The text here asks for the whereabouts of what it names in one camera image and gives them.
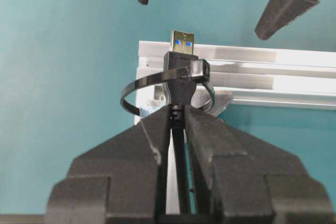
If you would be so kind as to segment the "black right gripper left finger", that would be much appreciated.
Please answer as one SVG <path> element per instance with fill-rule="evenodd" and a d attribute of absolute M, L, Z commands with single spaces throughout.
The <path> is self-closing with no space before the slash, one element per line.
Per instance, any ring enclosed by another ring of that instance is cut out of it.
<path fill-rule="evenodd" d="M 171 110 L 76 157 L 52 189 L 45 223 L 155 223 L 165 206 Z"/>

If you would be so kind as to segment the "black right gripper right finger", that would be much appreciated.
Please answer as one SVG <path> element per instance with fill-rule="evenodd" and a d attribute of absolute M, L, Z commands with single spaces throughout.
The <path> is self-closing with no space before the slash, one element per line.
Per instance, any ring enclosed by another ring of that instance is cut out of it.
<path fill-rule="evenodd" d="M 325 187 L 298 156 L 190 105 L 196 211 L 217 223 L 333 223 Z"/>

